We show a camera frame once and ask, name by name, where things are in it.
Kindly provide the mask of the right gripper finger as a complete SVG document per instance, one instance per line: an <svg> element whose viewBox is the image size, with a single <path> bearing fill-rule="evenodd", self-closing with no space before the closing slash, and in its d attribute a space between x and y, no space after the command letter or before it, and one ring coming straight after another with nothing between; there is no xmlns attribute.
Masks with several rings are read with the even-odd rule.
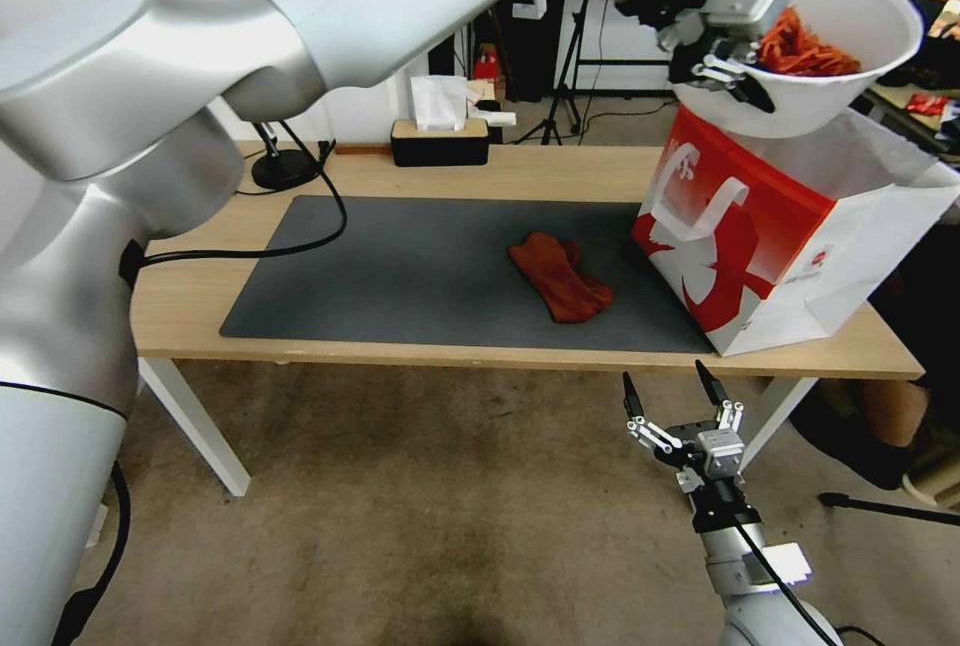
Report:
<svg viewBox="0 0 960 646"><path fill-rule="evenodd" d="M714 421L718 430L740 429L744 405L732 400L723 384L716 378L701 360L695 361L695 367L709 402L715 408Z"/></svg>
<svg viewBox="0 0 960 646"><path fill-rule="evenodd" d="M622 373L623 407L627 415L626 429L638 443L662 462L681 461L681 441L645 416L639 394L628 372Z"/></svg>

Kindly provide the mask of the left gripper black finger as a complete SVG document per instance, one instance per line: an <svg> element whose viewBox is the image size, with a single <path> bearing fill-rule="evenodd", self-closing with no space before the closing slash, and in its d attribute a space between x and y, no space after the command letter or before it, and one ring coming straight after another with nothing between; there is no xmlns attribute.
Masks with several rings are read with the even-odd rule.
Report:
<svg viewBox="0 0 960 646"><path fill-rule="evenodd" d="M764 113L772 114L776 106L744 64L707 54L691 68L692 84L713 92L725 92L739 103L746 103Z"/></svg>

